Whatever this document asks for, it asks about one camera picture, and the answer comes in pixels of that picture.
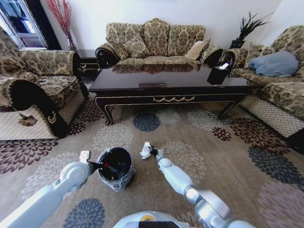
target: floral upholstered sofa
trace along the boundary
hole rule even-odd
[[[0,140],[65,137],[88,96],[72,51],[20,51],[0,28]]]
[[[292,76],[262,76],[249,69],[248,62],[252,58],[283,50],[292,53],[299,61],[299,69]],[[286,29],[270,47],[251,44],[249,51],[244,48],[230,49],[225,55],[226,59],[231,60],[233,74],[264,85],[241,105],[286,137],[291,144],[303,141],[304,26]]]
[[[131,58],[120,61],[109,43],[97,48],[96,57],[101,68],[118,64],[186,64],[193,62],[184,57],[196,41],[204,39],[205,28],[200,25],[170,25],[154,18],[140,24],[109,23],[106,26],[106,38],[123,45],[140,35],[149,50],[148,57]],[[216,65],[222,54],[222,48],[209,45],[195,63]]]

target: carpet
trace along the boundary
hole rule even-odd
[[[64,197],[42,227],[111,228],[122,217],[144,210],[170,213],[201,227],[193,206],[174,192],[155,159],[141,159],[139,152],[148,141],[163,148],[198,187],[222,198],[235,217],[259,228],[303,227],[304,156],[240,107],[219,121],[223,103],[116,106],[114,124],[106,126],[93,97],[64,139],[0,142],[0,220],[55,181],[81,150],[90,150],[95,161],[106,148],[121,146],[133,157],[132,183],[114,192],[95,172],[81,189]]]

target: artificial plant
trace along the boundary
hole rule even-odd
[[[264,24],[267,24],[269,22],[264,22],[264,20],[269,17],[272,13],[263,16],[259,19],[255,19],[257,16],[257,13],[255,15],[251,15],[251,12],[249,11],[249,19],[242,18],[242,23],[240,26],[240,34],[239,37],[236,39],[237,41],[243,41],[246,36],[248,36],[253,30],[255,30],[257,27],[262,26]]]
[[[66,0],[46,0],[46,3],[65,33],[70,49],[76,50],[70,31],[72,10],[69,2]]]

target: black tissue box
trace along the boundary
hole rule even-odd
[[[209,82],[211,85],[220,85],[223,83],[228,74],[229,70],[227,68],[222,70],[218,66],[214,66],[210,72],[207,82]]]

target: coffee table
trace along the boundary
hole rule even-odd
[[[259,85],[242,77],[210,75],[211,68],[194,64],[114,65],[103,69],[89,91],[113,123],[109,106],[228,102],[221,120]]]

